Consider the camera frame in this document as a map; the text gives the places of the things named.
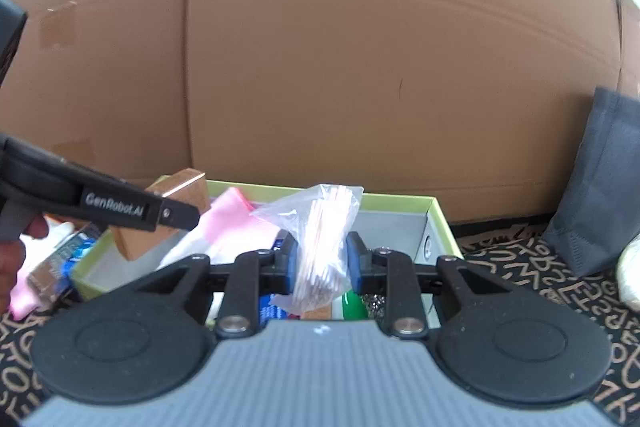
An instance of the human hand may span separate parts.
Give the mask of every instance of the human hand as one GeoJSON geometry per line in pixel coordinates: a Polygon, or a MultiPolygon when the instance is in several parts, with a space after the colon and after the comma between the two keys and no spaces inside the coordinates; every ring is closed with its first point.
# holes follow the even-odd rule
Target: human hand
{"type": "MultiPolygon", "coordinates": [[[[34,239],[47,237],[49,225],[44,217],[36,217],[24,232],[34,239]]],[[[20,239],[15,241],[0,241],[0,313],[9,307],[9,293],[18,280],[18,270],[24,263],[24,243],[20,239]]]]}

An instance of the metal screw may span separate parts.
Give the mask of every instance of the metal screw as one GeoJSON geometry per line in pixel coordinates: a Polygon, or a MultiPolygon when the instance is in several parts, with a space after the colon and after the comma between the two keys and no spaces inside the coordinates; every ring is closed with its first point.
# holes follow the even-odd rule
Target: metal screw
{"type": "Polygon", "coordinates": [[[218,327],[225,333],[242,333],[249,329],[249,320],[242,315],[228,315],[219,320],[218,327]]]}
{"type": "Polygon", "coordinates": [[[424,331],[424,323],[414,317],[402,317],[394,321],[394,331],[399,335],[414,335],[424,331]]]}

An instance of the gray ribbed surface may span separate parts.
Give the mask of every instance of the gray ribbed surface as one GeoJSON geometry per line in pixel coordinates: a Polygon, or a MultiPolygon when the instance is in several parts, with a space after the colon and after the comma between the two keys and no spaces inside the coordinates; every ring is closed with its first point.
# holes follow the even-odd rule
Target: gray ribbed surface
{"type": "Polygon", "coordinates": [[[193,380],[162,398],[126,407],[95,407],[57,397],[24,424],[27,427],[613,425],[589,402],[554,411],[519,411],[481,401],[451,383],[424,346],[390,339],[371,321],[271,321],[254,338],[222,343],[193,380]]]}

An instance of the dark gray pouch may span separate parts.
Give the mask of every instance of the dark gray pouch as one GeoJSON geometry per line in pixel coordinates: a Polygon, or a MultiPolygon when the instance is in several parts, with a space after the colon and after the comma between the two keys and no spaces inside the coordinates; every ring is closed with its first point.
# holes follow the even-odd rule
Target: dark gray pouch
{"type": "Polygon", "coordinates": [[[597,87],[574,172],[543,234],[579,277],[615,263],[640,232],[640,102],[597,87]]]}

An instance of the light green box rim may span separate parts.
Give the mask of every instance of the light green box rim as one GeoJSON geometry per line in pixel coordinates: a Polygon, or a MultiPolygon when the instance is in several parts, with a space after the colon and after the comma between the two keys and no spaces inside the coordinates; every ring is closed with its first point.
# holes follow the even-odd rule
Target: light green box rim
{"type": "MultiPolygon", "coordinates": [[[[260,201],[260,203],[270,203],[284,196],[289,196],[301,190],[292,187],[273,187],[269,185],[252,185],[245,183],[207,181],[209,195],[217,197],[229,187],[237,187],[249,201],[260,201]]],[[[442,209],[436,198],[430,196],[406,196],[398,194],[367,194],[365,193],[360,203],[362,210],[378,210],[383,212],[414,212],[429,214],[431,222],[435,225],[438,235],[442,240],[443,248],[450,255],[462,257],[460,249],[453,238],[451,229],[442,213],[442,209]]],[[[85,300],[92,299],[102,294],[102,289],[98,286],[86,282],[84,279],[98,259],[113,243],[110,232],[102,234],[94,247],[76,264],[71,273],[74,286],[85,300]]]]}

